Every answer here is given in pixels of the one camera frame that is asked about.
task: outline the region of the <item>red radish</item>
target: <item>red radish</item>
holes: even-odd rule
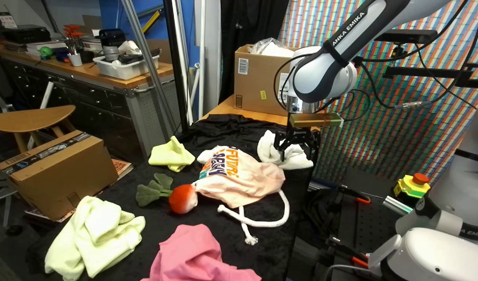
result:
[[[197,206],[197,193],[193,185],[175,187],[169,196],[169,206],[176,213],[188,213]]]

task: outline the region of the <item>blue wall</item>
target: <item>blue wall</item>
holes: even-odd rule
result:
[[[132,0],[137,12],[162,5],[162,0]],[[116,27],[117,0],[100,0],[100,12],[103,28]],[[189,65],[194,66],[199,62],[199,47],[194,45],[195,23],[194,23],[194,0],[181,0],[183,23],[185,25],[185,37],[187,38],[187,51],[189,52]],[[143,27],[151,15],[140,18],[140,25]],[[130,22],[124,11],[123,4],[119,3],[119,28],[124,31],[127,39],[135,40]],[[146,39],[168,39],[166,18],[160,17],[146,33]]]

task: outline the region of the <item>wooden stool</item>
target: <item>wooden stool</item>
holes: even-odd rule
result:
[[[58,123],[62,124],[71,132],[75,130],[74,126],[67,119],[76,109],[75,105],[65,105],[63,107],[50,107],[40,110],[20,110],[14,112],[0,113],[0,131],[14,133],[15,140],[21,153],[26,152],[23,133],[30,133],[37,146],[43,144],[36,131],[43,128],[51,128],[57,137],[64,135]]]

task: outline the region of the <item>cardboard box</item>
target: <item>cardboard box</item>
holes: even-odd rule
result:
[[[1,162],[0,170],[52,221],[117,179],[103,140],[78,130]]]
[[[242,46],[235,51],[235,108],[286,116],[287,112],[277,103],[275,95],[280,97],[280,89],[289,74],[289,64],[277,76],[276,93],[273,91],[273,78],[289,58],[254,55],[249,53],[248,46],[251,45]],[[289,82],[284,88],[284,96],[287,96],[288,89]]]

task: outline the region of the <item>white plastic bin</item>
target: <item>white plastic bin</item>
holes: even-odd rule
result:
[[[93,61],[96,63],[100,73],[109,75],[123,80],[128,80],[133,77],[145,74],[148,72],[147,64],[144,60],[139,60],[132,64],[124,64],[121,66],[113,66],[110,62],[103,61],[104,57],[95,57]],[[154,66],[159,68],[159,56],[152,57]]]

